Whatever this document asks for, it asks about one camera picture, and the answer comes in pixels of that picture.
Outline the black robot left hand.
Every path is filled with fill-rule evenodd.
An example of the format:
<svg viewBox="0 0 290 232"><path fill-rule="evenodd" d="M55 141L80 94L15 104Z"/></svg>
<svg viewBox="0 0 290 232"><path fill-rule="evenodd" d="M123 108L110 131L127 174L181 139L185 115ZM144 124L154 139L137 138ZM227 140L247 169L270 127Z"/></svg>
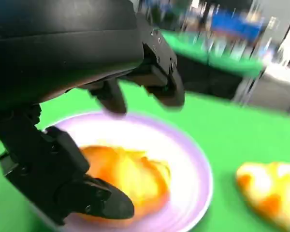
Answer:
<svg viewBox="0 0 290 232"><path fill-rule="evenodd" d="M0 0L0 155L4 176L57 225L71 213L128 219L134 206L87 175L70 135L42 132L42 102L83 88L110 112L127 109L127 76L168 107L185 101L177 58L129 0Z"/></svg>

